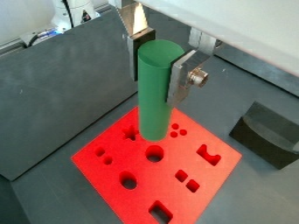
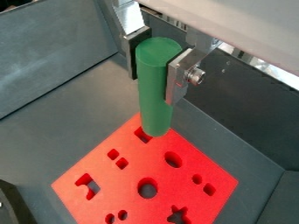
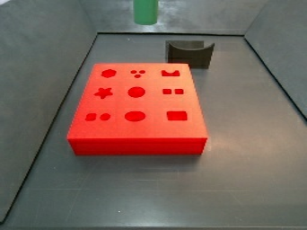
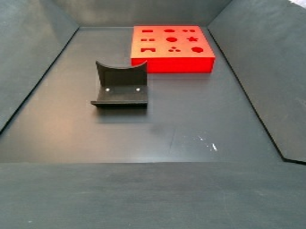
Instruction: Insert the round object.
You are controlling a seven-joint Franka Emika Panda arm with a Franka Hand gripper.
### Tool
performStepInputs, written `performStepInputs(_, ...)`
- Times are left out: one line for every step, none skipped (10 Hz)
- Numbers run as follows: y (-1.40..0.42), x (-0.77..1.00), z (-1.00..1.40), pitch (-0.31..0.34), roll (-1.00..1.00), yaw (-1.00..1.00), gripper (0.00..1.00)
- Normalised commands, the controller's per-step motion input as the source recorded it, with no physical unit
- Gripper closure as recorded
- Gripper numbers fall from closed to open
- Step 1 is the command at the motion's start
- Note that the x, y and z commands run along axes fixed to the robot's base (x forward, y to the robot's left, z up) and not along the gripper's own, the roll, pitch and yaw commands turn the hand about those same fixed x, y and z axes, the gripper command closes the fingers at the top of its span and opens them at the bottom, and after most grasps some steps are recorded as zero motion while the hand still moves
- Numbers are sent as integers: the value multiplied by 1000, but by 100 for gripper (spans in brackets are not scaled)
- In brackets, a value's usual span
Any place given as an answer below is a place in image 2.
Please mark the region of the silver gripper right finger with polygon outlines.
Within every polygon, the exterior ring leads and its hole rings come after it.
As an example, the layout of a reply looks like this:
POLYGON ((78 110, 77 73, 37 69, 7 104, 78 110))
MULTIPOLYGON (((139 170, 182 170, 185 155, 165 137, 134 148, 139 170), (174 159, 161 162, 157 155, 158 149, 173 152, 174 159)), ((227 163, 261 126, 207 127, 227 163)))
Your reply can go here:
POLYGON ((189 84, 199 86, 206 72, 201 69, 201 63, 214 49, 222 44, 205 32, 189 27, 186 42, 191 47, 186 48, 167 64, 167 84, 165 100, 174 105, 187 94, 189 84))

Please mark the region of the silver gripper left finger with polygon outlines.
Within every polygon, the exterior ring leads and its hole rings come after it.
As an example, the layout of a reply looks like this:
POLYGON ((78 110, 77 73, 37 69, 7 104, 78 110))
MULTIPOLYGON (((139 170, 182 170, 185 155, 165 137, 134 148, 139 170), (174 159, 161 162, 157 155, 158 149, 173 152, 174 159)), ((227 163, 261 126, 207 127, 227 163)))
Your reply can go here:
POLYGON ((153 30, 146 25, 139 3, 135 0, 113 0, 117 21, 121 24, 122 47, 126 52, 129 74, 137 75, 137 47, 153 37, 153 30))

